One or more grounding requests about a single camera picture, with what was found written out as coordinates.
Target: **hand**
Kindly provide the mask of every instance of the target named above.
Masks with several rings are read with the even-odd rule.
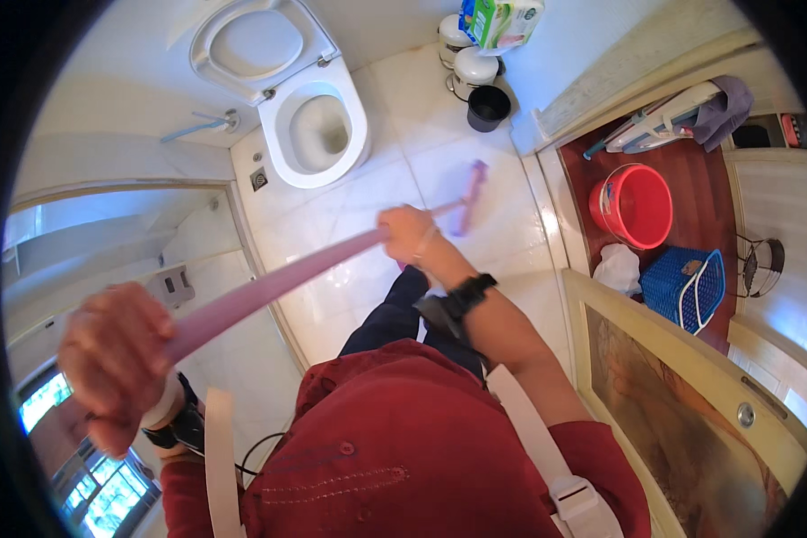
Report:
[[[89,436],[108,455],[126,454],[141,416],[161,398],[172,368],[164,343],[174,330],[168,311],[136,282],[110,286],[72,313],[57,363],[96,415]]]
[[[435,224],[430,211],[403,205],[381,212],[377,217],[377,227],[379,226],[389,229],[389,238],[385,245],[388,256],[403,264],[414,264],[417,250],[427,247],[421,242]],[[441,233],[436,231],[433,239],[440,237]]]

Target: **white canister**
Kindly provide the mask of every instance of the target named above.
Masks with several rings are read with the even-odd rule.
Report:
[[[452,88],[454,95],[464,101],[478,86],[493,83],[499,70],[499,59],[495,56],[479,56],[478,50],[478,47],[463,49],[454,59]]]
[[[454,69],[454,57],[473,46],[466,32],[458,28],[459,15],[449,15],[440,22],[440,61],[446,69]]]

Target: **dark blue pants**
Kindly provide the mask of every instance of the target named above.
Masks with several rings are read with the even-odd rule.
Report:
[[[350,335],[341,350],[341,356],[376,350],[403,338],[415,340],[418,336],[419,313],[413,305],[428,293],[429,288],[428,277],[408,265],[391,285],[386,300],[374,308],[365,319],[365,323]],[[466,343],[430,328],[424,343],[484,382],[481,356]]]

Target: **red bucket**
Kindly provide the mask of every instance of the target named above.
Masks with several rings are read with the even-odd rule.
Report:
[[[589,212],[603,231],[640,250],[653,249],[672,227],[672,196],[650,166],[624,165],[592,189]]]

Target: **strap buckle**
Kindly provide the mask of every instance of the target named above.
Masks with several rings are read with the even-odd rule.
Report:
[[[560,519],[565,522],[597,508],[600,502],[592,483],[579,476],[563,476],[553,480],[550,499],[556,505]]]

